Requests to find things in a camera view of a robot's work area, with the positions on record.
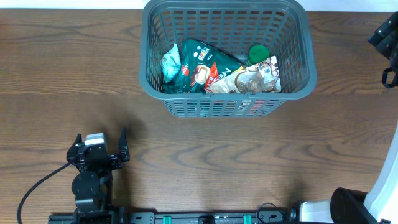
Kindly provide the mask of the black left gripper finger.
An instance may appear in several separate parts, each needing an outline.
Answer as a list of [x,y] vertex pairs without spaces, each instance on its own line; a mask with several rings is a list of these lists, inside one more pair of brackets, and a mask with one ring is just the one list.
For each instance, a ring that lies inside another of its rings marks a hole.
[[129,155],[129,148],[128,148],[128,144],[127,144],[127,138],[126,138],[126,130],[123,129],[121,131],[121,135],[119,138],[119,142],[118,142],[118,149],[119,149],[119,153],[121,156],[128,156]]
[[82,138],[81,138],[81,134],[77,134],[77,137],[74,141],[74,143],[72,144],[70,151],[71,152],[77,152],[78,148],[80,147],[82,143]]

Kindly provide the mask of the mint green wipes packet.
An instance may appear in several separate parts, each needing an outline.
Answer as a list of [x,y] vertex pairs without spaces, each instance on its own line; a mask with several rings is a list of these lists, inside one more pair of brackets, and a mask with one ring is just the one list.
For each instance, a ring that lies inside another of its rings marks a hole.
[[162,56],[161,62],[164,81],[168,83],[176,76],[181,68],[180,53],[176,43],[174,43],[174,46]]

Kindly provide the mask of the green Nescafe coffee bag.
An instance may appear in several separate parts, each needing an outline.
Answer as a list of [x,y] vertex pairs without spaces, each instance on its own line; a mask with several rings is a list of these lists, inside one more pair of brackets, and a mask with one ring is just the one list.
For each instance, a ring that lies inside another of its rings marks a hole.
[[214,82],[231,75],[243,66],[216,48],[194,39],[181,43],[181,68],[163,85],[167,94],[206,93]]

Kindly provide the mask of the beige snack bag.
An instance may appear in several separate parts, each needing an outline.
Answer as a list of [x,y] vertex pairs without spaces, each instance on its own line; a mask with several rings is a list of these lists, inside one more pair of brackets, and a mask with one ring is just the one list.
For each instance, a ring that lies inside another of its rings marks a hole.
[[271,56],[262,62],[239,69],[211,84],[211,93],[280,93],[280,73],[277,57]]

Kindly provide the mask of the green lid jar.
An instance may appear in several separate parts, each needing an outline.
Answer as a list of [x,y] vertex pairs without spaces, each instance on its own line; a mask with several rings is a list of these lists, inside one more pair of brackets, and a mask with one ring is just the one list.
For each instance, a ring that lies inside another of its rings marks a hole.
[[247,64],[254,65],[270,57],[268,48],[264,45],[253,45],[248,52]]

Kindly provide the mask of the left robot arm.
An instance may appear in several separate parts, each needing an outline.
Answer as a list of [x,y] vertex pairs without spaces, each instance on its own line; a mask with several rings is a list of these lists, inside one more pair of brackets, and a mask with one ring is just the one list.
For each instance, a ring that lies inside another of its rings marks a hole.
[[79,174],[72,182],[77,215],[81,217],[105,216],[118,210],[111,205],[112,171],[122,168],[130,160],[126,131],[122,130],[117,154],[109,154],[103,133],[89,134],[82,140],[78,134],[67,152],[67,161]]

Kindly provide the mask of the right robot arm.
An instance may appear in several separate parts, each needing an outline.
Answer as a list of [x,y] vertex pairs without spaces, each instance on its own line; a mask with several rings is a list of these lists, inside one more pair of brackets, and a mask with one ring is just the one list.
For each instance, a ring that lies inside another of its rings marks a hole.
[[[375,30],[368,42],[389,60],[382,73],[385,88],[397,87],[397,13]],[[362,192],[339,187],[329,200],[302,202],[290,209],[286,223],[397,223],[397,134],[394,135],[379,177]]]

